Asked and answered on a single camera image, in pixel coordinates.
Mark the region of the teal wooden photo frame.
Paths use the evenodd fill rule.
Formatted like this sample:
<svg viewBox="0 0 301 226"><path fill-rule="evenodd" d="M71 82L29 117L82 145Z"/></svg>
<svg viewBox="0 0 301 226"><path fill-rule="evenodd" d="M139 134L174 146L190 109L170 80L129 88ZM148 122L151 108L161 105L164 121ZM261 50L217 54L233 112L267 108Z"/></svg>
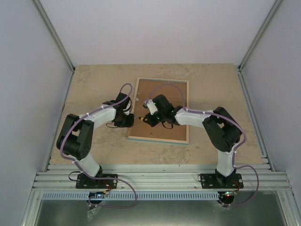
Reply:
<svg viewBox="0 0 301 226"><path fill-rule="evenodd" d="M133 127L127 131L127 139L138 141L151 141L171 144L189 143L189 126L171 127L170 124L161 122L155 127L141 121L139 117L144 117L149 110L143 107L144 101L149 97L155 98L158 95L164 95L174 106L180 106L183 103L182 96L185 97L186 106L189 105L190 85L188 80L163 79L163 78L137 78L133 108L131 113L135 116Z"/></svg>

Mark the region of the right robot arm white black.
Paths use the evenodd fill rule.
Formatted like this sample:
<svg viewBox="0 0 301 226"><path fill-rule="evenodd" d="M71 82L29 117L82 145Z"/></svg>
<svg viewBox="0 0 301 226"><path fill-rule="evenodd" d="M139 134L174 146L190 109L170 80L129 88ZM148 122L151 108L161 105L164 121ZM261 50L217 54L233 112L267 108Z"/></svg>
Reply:
<svg viewBox="0 0 301 226"><path fill-rule="evenodd" d="M226 188L232 184L232 174L236 171L235 151L245 133L223 107L211 111L192 110L185 106L174 107L164 95L147 99L143 106L149 113L141 120L151 127L167 122L171 126L189 125L203 128L218 152L215 177L217 185Z"/></svg>

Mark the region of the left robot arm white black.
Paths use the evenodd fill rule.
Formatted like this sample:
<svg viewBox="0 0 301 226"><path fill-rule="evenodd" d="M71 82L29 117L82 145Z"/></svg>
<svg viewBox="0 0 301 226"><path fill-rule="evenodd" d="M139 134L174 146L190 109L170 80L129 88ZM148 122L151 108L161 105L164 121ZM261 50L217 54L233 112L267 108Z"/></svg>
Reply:
<svg viewBox="0 0 301 226"><path fill-rule="evenodd" d="M134 115L130 113L131 98L119 93L112 101L104 102L100 108L83 115L69 114L56 142L57 149L64 159L71 160L87 176L87 183L98 188L103 183L103 171L90 153L94 130L104 124L113 128L130 128Z"/></svg>

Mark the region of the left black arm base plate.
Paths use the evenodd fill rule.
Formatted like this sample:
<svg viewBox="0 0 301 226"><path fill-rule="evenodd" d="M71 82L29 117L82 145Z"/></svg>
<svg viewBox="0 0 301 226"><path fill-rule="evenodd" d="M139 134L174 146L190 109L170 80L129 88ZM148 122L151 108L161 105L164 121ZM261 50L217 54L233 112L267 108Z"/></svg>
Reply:
<svg viewBox="0 0 301 226"><path fill-rule="evenodd" d="M117 174L103 174L104 179L95 180L80 173L77 177L77 189L115 189L117 187Z"/></svg>

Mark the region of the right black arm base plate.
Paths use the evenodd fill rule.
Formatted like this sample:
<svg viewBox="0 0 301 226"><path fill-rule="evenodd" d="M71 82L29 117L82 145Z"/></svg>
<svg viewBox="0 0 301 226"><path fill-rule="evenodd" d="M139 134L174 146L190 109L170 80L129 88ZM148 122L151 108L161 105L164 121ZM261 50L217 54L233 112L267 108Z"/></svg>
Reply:
<svg viewBox="0 0 301 226"><path fill-rule="evenodd" d="M240 189L244 188L241 174L234 173L228 177L218 174L204 174L198 175L198 181L201 183L203 189Z"/></svg>

